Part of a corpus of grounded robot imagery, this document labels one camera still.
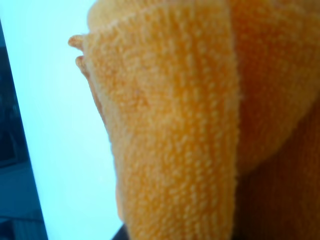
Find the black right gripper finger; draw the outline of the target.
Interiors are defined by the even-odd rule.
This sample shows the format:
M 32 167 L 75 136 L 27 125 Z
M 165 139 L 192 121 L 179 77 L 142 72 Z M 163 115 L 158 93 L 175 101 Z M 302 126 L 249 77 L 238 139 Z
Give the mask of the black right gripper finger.
M 114 236 L 111 238 L 111 240 L 130 240 L 127 226 L 123 224 L 118 231 L 114 234 Z

